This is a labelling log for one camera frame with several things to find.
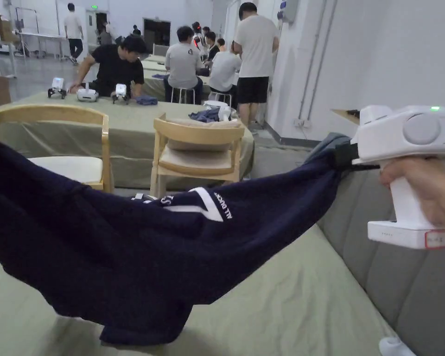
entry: small white robot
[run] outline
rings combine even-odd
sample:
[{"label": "small white robot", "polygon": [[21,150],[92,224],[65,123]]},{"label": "small white robot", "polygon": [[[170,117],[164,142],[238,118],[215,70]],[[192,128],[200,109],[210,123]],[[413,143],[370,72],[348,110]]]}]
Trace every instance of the small white robot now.
[{"label": "small white robot", "polygon": [[130,101],[130,91],[125,84],[117,84],[115,87],[115,95],[112,96],[112,104],[115,104],[116,101],[122,99],[128,105]]},{"label": "small white robot", "polygon": [[48,89],[48,98],[51,98],[54,94],[60,94],[61,99],[64,99],[67,95],[66,90],[64,90],[64,79],[54,78],[52,80],[52,85]]}]

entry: white seat cushion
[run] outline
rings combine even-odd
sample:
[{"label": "white seat cushion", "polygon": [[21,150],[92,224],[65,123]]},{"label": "white seat cushion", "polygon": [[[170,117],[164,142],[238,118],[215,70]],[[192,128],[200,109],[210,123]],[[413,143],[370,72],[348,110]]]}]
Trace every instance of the white seat cushion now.
[{"label": "white seat cushion", "polygon": [[178,151],[165,146],[160,162],[182,167],[221,170],[230,169],[230,151],[225,152],[201,152],[201,151]]},{"label": "white seat cushion", "polygon": [[102,179],[103,163],[99,158],[59,156],[30,158],[30,161],[80,183],[95,183]]}]

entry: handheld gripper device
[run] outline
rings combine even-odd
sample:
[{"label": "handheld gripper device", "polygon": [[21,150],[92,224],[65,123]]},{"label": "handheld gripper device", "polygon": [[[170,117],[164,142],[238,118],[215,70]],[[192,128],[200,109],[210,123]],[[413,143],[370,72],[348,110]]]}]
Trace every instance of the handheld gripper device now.
[{"label": "handheld gripper device", "polygon": [[[352,164],[377,163],[405,156],[445,157],[445,107],[406,106],[393,111],[371,105],[360,112],[350,141]],[[445,248],[445,228],[424,216],[417,194],[405,178],[390,185],[396,221],[368,222],[368,238],[413,249]]]}]

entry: wooden chair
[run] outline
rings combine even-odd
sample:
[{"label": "wooden chair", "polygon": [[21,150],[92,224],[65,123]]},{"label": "wooden chair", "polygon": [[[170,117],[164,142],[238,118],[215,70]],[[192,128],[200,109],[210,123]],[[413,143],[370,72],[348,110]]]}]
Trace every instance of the wooden chair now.
[{"label": "wooden chair", "polygon": [[188,125],[169,122],[163,114],[153,122],[155,150],[150,194],[166,194],[166,176],[238,182],[244,126]]},{"label": "wooden chair", "polygon": [[90,108],[65,105],[20,105],[0,110],[5,122],[70,121],[102,126],[102,159],[95,157],[41,157],[30,161],[47,170],[111,193],[108,116]]}]

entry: man in white t-shirt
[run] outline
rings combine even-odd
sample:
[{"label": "man in white t-shirt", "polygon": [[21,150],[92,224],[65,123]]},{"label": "man in white t-shirt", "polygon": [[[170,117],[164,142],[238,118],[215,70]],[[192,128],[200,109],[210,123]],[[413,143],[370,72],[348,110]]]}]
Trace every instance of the man in white t-shirt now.
[{"label": "man in white t-shirt", "polygon": [[163,80],[165,84],[165,100],[171,101],[172,88],[195,90],[195,103],[201,105],[203,81],[196,75],[203,67],[200,54],[192,46],[194,31],[189,26],[178,28],[180,43],[171,45],[166,52],[165,67],[170,74]]},{"label": "man in white t-shirt", "polygon": [[72,2],[68,4],[68,10],[69,14],[64,18],[64,32],[69,41],[71,62],[77,64],[77,59],[83,52],[83,26],[75,13],[76,7]]},{"label": "man in white t-shirt", "polygon": [[279,48],[277,27],[257,14],[257,6],[245,2],[239,7],[240,24],[235,51],[242,57],[237,83],[239,114],[248,126],[257,115],[259,104],[267,102],[268,80],[273,74],[273,53]]},{"label": "man in white t-shirt", "polygon": [[237,109],[237,86],[234,85],[236,72],[240,70],[242,61],[234,53],[234,41],[230,46],[230,52],[218,52],[212,60],[209,87],[211,92],[230,94],[232,107]]}]

